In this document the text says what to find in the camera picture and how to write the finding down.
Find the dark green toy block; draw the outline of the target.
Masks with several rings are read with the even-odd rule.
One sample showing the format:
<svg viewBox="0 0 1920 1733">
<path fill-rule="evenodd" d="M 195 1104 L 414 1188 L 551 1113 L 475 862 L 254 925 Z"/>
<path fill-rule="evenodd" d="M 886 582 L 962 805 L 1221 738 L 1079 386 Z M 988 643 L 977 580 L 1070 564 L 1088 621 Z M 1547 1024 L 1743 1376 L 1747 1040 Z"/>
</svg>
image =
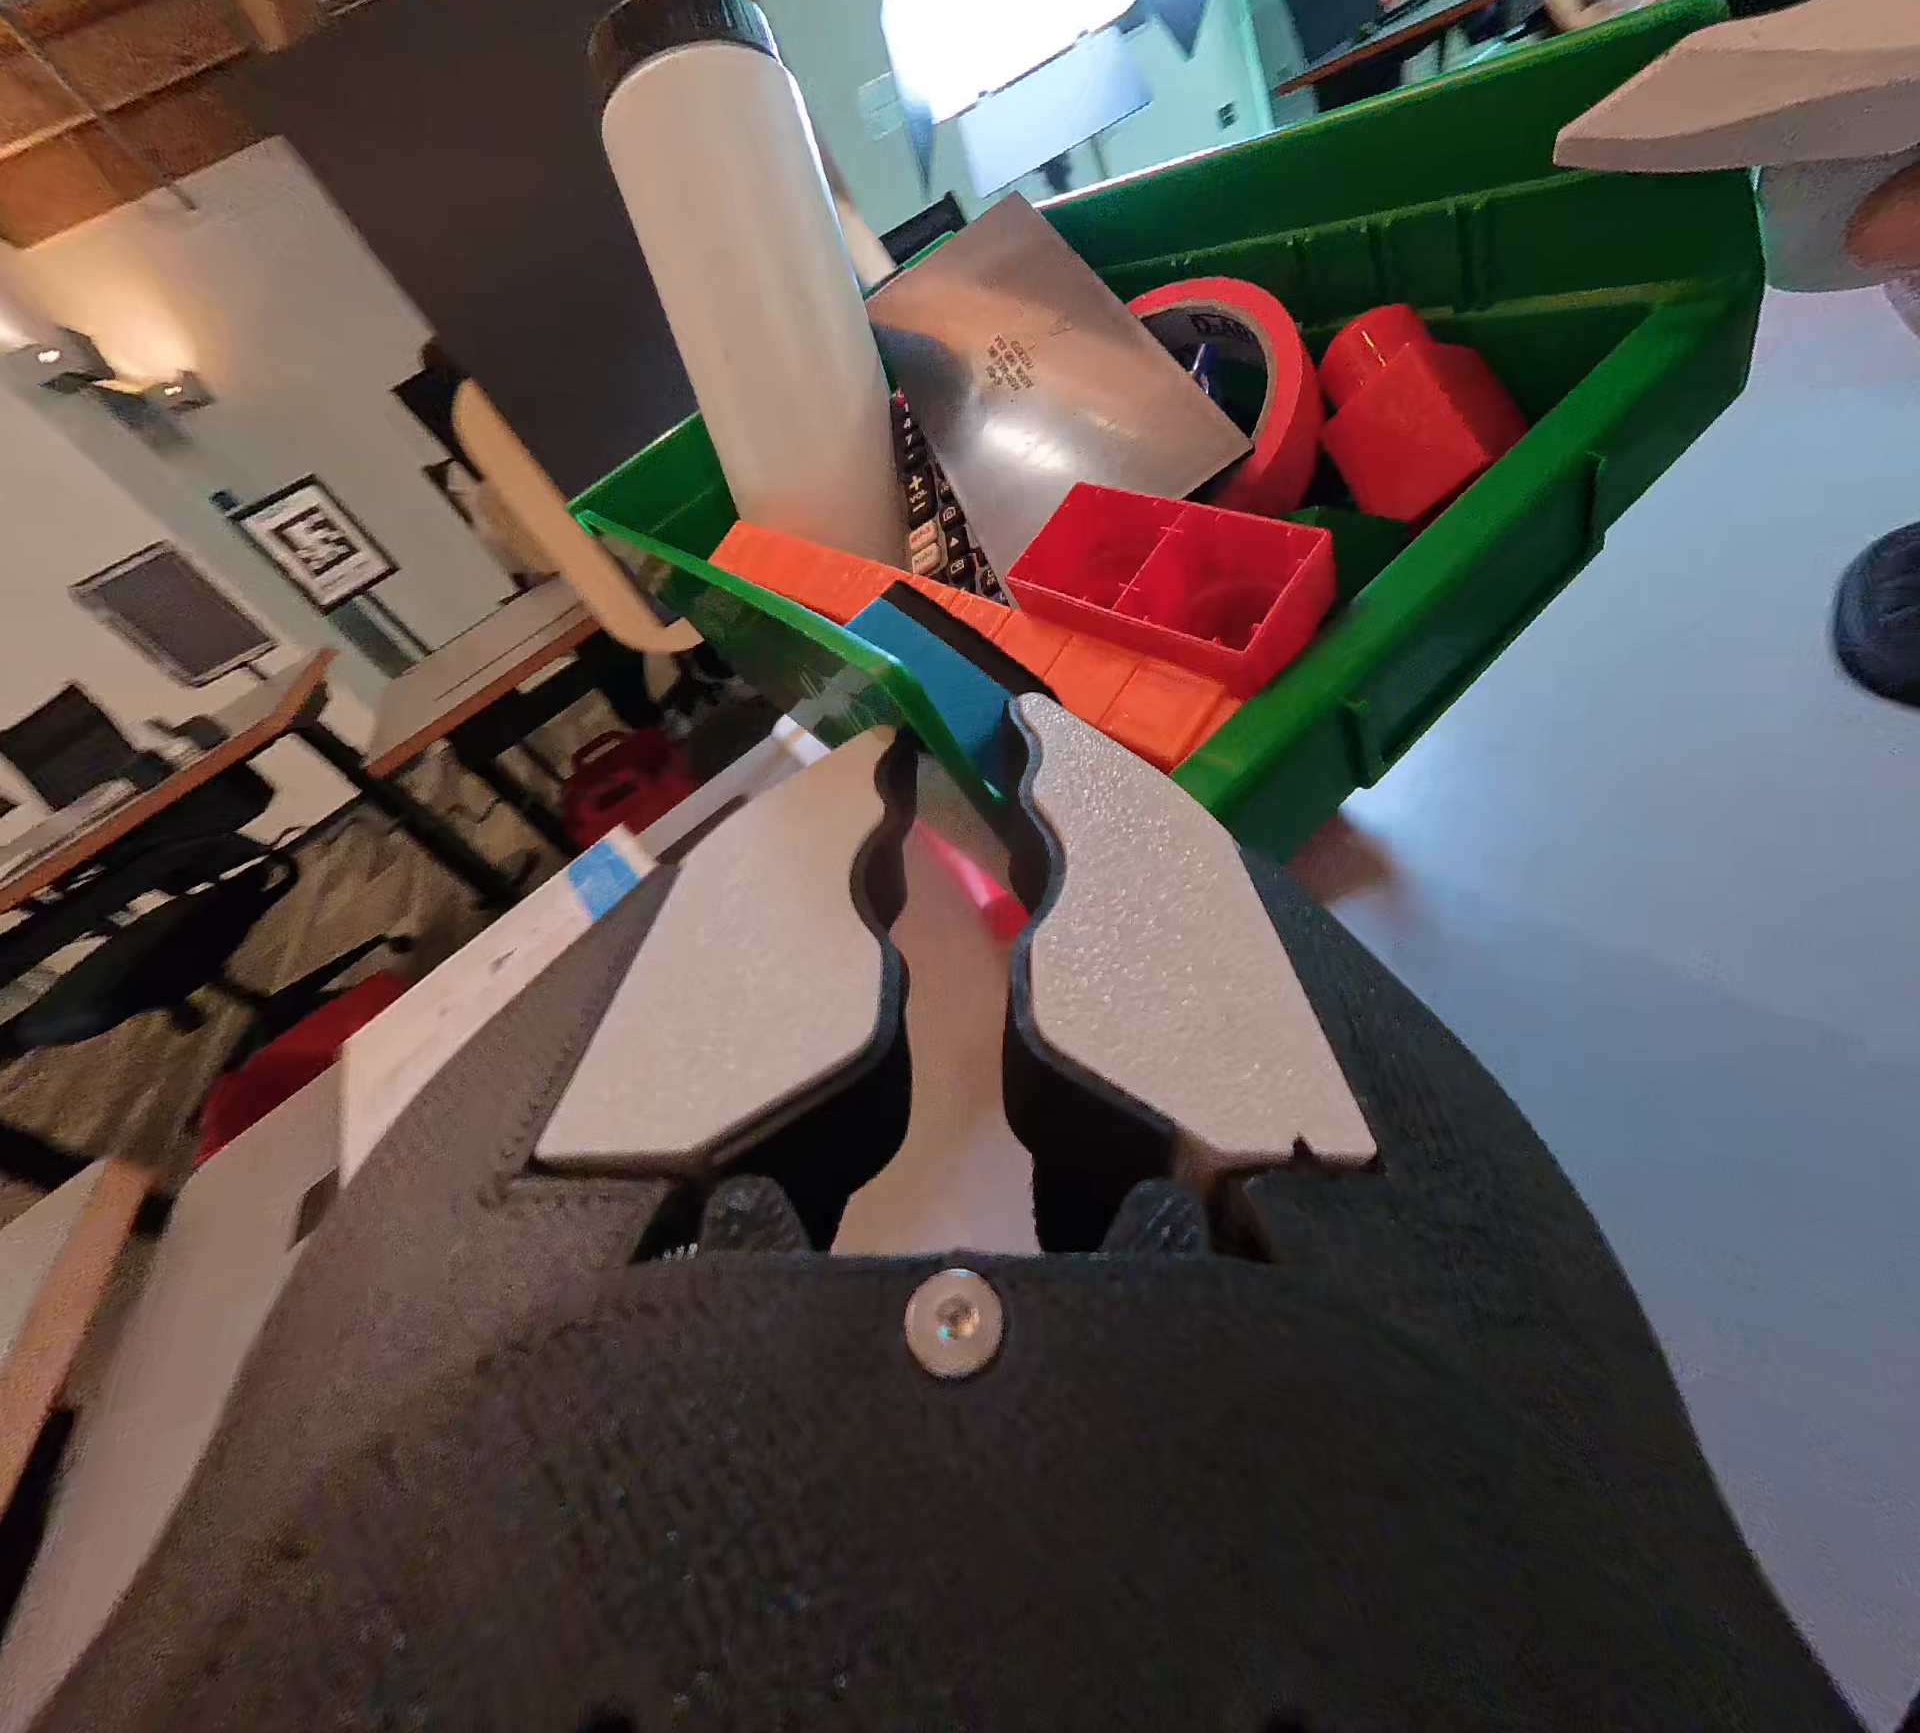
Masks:
<svg viewBox="0 0 1920 1733">
<path fill-rule="evenodd" d="M 1307 505 L 1284 520 L 1326 530 L 1333 558 L 1332 611 L 1351 605 L 1373 579 L 1409 544 L 1414 529 L 1350 507 Z"/>
</svg>

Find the white bottle with black cap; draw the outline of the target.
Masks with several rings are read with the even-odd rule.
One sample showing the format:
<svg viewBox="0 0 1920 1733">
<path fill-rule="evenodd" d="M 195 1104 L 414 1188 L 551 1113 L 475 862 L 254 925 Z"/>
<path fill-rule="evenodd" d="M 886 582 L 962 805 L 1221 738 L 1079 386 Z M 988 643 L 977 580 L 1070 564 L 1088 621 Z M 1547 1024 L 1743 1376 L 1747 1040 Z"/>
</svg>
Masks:
<svg viewBox="0 0 1920 1733">
<path fill-rule="evenodd" d="M 793 74 L 754 0 L 620 0 L 600 145 L 741 520 L 897 567 L 891 389 Z"/>
</svg>

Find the grey wall panel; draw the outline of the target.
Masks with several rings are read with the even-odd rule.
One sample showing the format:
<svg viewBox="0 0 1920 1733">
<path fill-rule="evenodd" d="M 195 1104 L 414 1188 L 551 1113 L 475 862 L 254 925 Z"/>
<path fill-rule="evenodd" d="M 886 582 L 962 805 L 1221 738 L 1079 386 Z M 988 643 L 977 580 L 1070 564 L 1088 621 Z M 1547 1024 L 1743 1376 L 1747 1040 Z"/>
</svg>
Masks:
<svg viewBox="0 0 1920 1733">
<path fill-rule="evenodd" d="M 278 639 L 177 546 L 158 540 L 67 588 L 73 605 L 174 684 L 260 672 Z"/>
</svg>

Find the wooden edged office desk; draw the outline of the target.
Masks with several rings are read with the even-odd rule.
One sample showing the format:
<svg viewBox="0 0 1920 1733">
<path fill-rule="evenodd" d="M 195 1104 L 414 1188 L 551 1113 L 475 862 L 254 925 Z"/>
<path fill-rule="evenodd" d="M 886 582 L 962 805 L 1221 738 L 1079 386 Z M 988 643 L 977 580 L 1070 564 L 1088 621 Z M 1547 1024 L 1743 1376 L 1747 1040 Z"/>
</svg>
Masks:
<svg viewBox="0 0 1920 1733">
<path fill-rule="evenodd" d="M 602 623 L 559 576 L 497 605 L 385 684 L 371 708 L 363 771 L 400 772 L 597 633 Z"/>
<path fill-rule="evenodd" d="M 47 892 L 66 874 L 94 862 L 108 847 L 185 803 L 229 768 L 247 764 L 285 736 L 298 738 L 332 767 L 357 798 L 405 834 L 448 874 L 494 909 L 515 904 L 531 870 L 505 870 L 475 852 L 434 810 L 421 807 L 392 779 L 374 775 L 368 762 L 324 720 L 328 670 L 337 653 L 312 649 L 265 677 L 219 711 L 226 736 L 187 760 L 180 760 L 153 784 L 132 790 L 109 808 L 62 808 L 28 834 L 3 847 L 1 910 L 12 915 Z"/>
</svg>

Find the shiny metal plate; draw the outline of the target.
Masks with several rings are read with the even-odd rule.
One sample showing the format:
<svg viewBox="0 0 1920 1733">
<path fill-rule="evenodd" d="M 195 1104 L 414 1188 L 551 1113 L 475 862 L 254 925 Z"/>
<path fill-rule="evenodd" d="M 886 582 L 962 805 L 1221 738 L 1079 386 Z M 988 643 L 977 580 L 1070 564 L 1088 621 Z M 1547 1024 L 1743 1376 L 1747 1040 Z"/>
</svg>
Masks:
<svg viewBox="0 0 1920 1733">
<path fill-rule="evenodd" d="M 1020 192 L 879 285 L 867 316 L 1003 582 L 1075 485 L 1179 500 L 1250 452 Z"/>
</svg>

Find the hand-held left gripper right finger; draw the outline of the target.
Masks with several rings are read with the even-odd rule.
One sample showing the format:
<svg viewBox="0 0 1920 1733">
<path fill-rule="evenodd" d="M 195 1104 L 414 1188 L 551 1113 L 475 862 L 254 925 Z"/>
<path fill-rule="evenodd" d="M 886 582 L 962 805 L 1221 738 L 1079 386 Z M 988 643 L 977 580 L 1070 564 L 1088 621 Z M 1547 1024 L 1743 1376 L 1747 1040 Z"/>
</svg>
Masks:
<svg viewBox="0 0 1920 1733">
<path fill-rule="evenodd" d="M 1042 693 L 1009 704 L 1036 900 L 1014 950 L 1005 1111 L 1081 1177 L 1368 1166 L 1378 1142 L 1208 808 Z"/>
</svg>

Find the orange long toy brick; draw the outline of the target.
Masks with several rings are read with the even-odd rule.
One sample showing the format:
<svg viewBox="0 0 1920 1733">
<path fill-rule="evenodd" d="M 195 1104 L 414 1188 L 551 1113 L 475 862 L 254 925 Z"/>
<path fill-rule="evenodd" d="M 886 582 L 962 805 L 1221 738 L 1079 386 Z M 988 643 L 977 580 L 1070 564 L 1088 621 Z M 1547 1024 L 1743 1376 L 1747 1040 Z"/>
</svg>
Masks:
<svg viewBox="0 0 1920 1733">
<path fill-rule="evenodd" d="M 1219 683 L 1136 646 L 747 520 L 724 532 L 709 562 L 842 624 L 887 588 L 904 586 L 994 643 L 1072 715 L 1161 771 L 1174 771 L 1238 711 Z"/>
</svg>

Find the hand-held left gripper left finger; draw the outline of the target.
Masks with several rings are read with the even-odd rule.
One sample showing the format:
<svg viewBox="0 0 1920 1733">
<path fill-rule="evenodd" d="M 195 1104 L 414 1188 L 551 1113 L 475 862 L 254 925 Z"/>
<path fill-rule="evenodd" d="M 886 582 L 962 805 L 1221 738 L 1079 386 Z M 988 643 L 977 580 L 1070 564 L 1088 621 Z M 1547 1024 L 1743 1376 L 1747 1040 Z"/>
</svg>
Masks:
<svg viewBox="0 0 1920 1733">
<path fill-rule="evenodd" d="M 536 1161 L 725 1177 L 793 1152 L 872 1179 L 909 1107 L 893 942 L 918 745 L 875 726 L 745 803 L 673 870 Z"/>
</svg>

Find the black office chair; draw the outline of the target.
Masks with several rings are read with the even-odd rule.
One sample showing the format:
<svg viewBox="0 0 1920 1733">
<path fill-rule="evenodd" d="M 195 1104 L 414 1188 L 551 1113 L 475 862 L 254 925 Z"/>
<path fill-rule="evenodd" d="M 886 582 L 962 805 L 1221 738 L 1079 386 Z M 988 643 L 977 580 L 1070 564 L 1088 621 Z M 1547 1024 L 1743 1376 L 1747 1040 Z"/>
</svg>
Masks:
<svg viewBox="0 0 1920 1733">
<path fill-rule="evenodd" d="M 249 834 L 273 798 L 254 771 L 256 748 L 210 748 L 180 771 L 195 783 L 164 798 L 132 798 L 139 818 L 3 907 L 3 991 L 36 969 L 80 956 L 24 1006 L 3 1012 L 3 1064 L 36 1050 L 105 1036 L 162 1014 L 180 1031 L 202 1023 L 195 994 L 217 991 L 263 1010 L 271 999 L 232 980 L 229 963 L 294 889 L 300 866 Z"/>
</svg>

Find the red tape roll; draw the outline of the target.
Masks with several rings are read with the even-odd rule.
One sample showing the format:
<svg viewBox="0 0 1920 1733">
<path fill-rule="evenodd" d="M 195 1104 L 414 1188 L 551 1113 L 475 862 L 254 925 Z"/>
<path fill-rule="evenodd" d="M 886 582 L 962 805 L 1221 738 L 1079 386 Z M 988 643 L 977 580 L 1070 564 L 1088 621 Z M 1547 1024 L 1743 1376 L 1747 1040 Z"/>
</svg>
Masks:
<svg viewBox="0 0 1920 1733">
<path fill-rule="evenodd" d="M 1281 518 L 1303 505 L 1326 402 L 1295 320 L 1253 281 L 1197 277 L 1134 294 L 1127 310 L 1245 439 L 1245 452 L 1191 498 Z"/>
</svg>

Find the red two-stud toy brick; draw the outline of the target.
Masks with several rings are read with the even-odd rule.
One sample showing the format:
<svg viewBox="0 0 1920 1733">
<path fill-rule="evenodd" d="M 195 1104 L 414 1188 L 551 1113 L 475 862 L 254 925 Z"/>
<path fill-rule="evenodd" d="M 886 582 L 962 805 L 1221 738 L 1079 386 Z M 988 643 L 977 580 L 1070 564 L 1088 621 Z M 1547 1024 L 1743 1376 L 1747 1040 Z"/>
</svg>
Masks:
<svg viewBox="0 0 1920 1733">
<path fill-rule="evenodd" d="M 1002 582 L 1023 612 L 1248 698 L 1314 640 L 1338 572 L 1324 527 L 1078 482 Z"/>
</svg>

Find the blue whiteboard eraser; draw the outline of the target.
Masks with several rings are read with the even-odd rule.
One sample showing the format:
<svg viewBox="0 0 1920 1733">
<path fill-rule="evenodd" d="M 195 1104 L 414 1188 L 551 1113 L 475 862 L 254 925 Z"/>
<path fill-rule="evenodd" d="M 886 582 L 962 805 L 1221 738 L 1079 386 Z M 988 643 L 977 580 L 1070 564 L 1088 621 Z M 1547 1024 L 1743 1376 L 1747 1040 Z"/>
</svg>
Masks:
<svg viewBox="0 0 1920 1733">
<path fill-rule="evenodd" d="M 1026 748 L 1012 707 L 1023 695 L 1051 695 L 1040 675 L 913 579 L 889 584 L 846 631 L 893 661 L 879 689 L 969 796 L 988 808 L 1015 796 Z"/>
</svg>

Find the red bag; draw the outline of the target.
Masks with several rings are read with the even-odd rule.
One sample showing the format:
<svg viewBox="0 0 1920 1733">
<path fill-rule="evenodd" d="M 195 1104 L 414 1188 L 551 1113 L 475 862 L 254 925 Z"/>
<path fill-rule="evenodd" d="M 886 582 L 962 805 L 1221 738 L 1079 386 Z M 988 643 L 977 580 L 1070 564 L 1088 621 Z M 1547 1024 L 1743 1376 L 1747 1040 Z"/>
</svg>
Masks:
<svg viewBox="0 0 1920 1733">
<path fill-rule="evenodd" d="M 400 971 L 371 972 L 301 1014 L 281 1035 L 247 1050 L 205 1093 L 191 1165 L 205 1165 L 256 1120 L 336 1064 L 347 1040 L 395 1002 L 408 984 Z"/>
<path fill-rule="evenodd" d="M 699 784 L 681 746 L 659 726 L 602 733 L 575 751 L 559 786 L 566 841 L 583 852 L 615 827 L 637 834 Z"/>
</svg>

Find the black framed marker sign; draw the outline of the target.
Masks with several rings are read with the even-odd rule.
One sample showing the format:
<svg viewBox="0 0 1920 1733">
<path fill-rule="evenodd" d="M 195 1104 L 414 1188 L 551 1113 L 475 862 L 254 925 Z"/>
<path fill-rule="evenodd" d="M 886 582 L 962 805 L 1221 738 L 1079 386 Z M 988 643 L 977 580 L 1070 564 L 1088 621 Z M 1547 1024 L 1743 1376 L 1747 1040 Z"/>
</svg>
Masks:
<svg viewBox="0 0 1920 1733">
<path fill-rule="evenodd" d="M 371 594 L 397 572 L 376 534 L 316 475 L 223 516 L 320 614 Z"/>
</svg>

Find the black calculator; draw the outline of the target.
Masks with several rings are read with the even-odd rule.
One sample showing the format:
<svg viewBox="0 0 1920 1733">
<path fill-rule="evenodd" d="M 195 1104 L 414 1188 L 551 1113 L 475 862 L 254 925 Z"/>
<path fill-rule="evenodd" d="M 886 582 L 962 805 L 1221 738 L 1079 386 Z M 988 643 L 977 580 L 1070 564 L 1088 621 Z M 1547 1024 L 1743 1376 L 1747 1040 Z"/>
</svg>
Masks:
<svg viewBox="0 0 1920 1733">
<path fill-rule="evenodd" d="M 973 540 L 928 435 L 897 389 L 889 395 L 889 426 L 908 568 L 926 582 L 1008 606 L 997 572 Z"/>
</svg>

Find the green plastic bin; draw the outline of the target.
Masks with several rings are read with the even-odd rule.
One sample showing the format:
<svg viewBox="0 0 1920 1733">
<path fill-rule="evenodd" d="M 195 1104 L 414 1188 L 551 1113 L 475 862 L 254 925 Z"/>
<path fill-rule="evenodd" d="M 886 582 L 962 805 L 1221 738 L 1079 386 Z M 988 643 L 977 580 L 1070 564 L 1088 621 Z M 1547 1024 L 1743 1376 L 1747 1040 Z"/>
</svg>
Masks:
<svg viewBox="0 0 1920 1733">
<path fill-rule="evenodd" d="M 1044 201 L 1118 294 L 1223 266 L 1307 342 L 1402 300 L 1530 428 L 1172 772 L 1292 854 L 1422 738 L 1743 390 L 1763 245 L 1743 171 L 1561 168 L 1564 125 L 1727 0 L 1656 0 L 1434 83 Z"/>
</svg>

